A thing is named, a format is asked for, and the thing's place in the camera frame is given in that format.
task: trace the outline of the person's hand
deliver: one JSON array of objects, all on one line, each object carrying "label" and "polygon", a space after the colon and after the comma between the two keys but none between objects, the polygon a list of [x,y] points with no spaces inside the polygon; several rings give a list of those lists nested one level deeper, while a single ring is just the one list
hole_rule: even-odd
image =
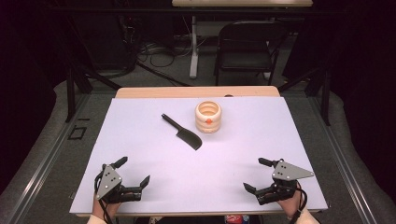
[{"label": "person's hand", "polygon": [[[92,207],[92,214],[96,217],[99,217],[101,219],[104,219],[104,211],[102,209],[102,207],[99,204],[99,201],[96,200],[95,198],[96,195],[93,195],[93,207]],[[107,205],[106,210],[108,215],[113,218],[117,211],[119,210],[121,203],[110,203]]]},{"label": "person's hand", "polygon": [[292,218],[297,212],[297,209],[300,207],[300,199],[301,192],[299,190],[296,190],[293,197],[283,201],[277,201],[277,203],[282,207],[283,211],[285,211],[288,218]]}]

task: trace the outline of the table leg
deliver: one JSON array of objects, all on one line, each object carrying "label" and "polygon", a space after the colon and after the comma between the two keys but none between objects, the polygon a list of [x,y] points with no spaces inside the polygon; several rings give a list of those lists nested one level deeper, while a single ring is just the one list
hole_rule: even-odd
[{"label": "table leg", "polygon": [[191,35],[192,35],[192,55],[191,55],[191,67],[190,67],[190,78],[197,78],[198,69],[198,48],[197,48],[197,23],[195,16],[192,16],[191,24]]}]

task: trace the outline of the white paper sheet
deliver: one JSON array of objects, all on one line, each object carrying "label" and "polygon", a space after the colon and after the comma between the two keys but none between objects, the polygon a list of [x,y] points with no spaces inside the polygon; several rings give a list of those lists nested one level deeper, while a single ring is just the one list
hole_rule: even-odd
[{"label": "white paper sheet", "polygon": [[[194,126],[195,107],[204,100],[222,108],[216,133],[200,133]],[[177,129],[162,113],[197,133],[203,145],[195,151],[176,137]],[[138,186],[150,175],[142,201],[119,210],[130,215],[279,211],[277,203],[259,205],[244,189],[244,182],[257,189],[273,183],[274,168],[258,158],[284,159],[313,171],[282,97],[113,99],[70,213],[91,212],[93,180],[102,164],[124,156],[129,160],[117,169],[123,186]],[[315,177],[300,183],[310,199],[308,209],[327,209]]]}]

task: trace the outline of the black cable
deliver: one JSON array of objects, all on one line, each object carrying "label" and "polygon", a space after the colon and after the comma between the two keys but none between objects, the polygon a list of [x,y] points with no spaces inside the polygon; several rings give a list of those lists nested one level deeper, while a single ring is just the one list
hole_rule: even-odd
[{"label": "black cable", "polygon": [[151,68],[145,66],[144,64],[142,64],[142,63],[140,63],[140,62],[136,62],[136,64],[137,64],[138,66],[140,66],[140,67],[146,69],[147,71],[151,72],[152,74],[154,74],[154,75],[157,76],[157,77],[162,77],[162,78],[165,78],[165,79],[167,79],[167,80],[174,81],[174,82],[176,82],[177,84],[182,85],[182,86],[185,86],[185,87],[190,87],[190,86],[191,86],[191,85],[186,84],[186,83],[184,83],[184,82],[178,81],[178,80],[174,79],[173,77],[169,77],[168,75],[166,75],[166,74],[164,74],[164,73],[162,73],[162,72],[159,72],[159,71],[156,71],[156,70],[154,70],[154,69],[151,69]]},{"label": "black cable", "polygon": [[111,218],[110,218],[110,215],[108,214],[108,212],[107,212],[107,205],[105,206],[104,204],[103,204],[103,201],[102,200],[99,200],[99,204],[100,204],[100,206],[102,207],[102,209],[103,209],[103,220],[105,221],[105,223],[107,223],[107,224],[113,224],[113,222],[111,221]]},{"label": "black cable", "polygon": [[[306,194],[306,192],[303,189],[301,189],[301,187],[299,187],[299,188],[297,187],[295,190],[298,190],[298,191],[301,192],[301,194],[300,194],[300,203],[299,203],[299,208],[297,209],[296,213],[294,213],[294,215],[293,215],[291,221],[289,222],[289,224],[294,224],[297,221],[297,219],[300,217],[301,213],[303,212],[303,210],[304,210],[304,208],[306,206],[306,203],[308,202],[308,195]],[[302,194],[304,195],[303,204],[301,204],[301,199],[303,198]]]}]

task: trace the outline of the chair leg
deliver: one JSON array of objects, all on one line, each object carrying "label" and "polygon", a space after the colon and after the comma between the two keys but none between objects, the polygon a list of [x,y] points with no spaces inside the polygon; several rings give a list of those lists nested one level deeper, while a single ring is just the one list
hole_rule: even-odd
[{"label": "chair leg", "polygon": [[215,76],[216,76],[216,86],[218,86],[219,85],[219,70],[216,71]]},{"label": "chair leg", "polygon": [[213,76],[215,76],[216,77],[216,86],[218,86],[219,85],[219,65],[218,65],[218,57],[216,57],[216,60],[215,60],[215,69],[214,69],[214,71],[213,71]]},{"label": "chair leg", "polygon": [[275,51],[274,61],[272,63],[272,67],[271,67],[271,75],[270,75],[270,78],[268,79],[268,86],[271,86],[271,83],[272,83],[272,78],[273,78],[273,75],[275,72],[275,67],[276,67],[276,62],[277,62],[277,55],[279,55],[279,49],[277,49]]}]

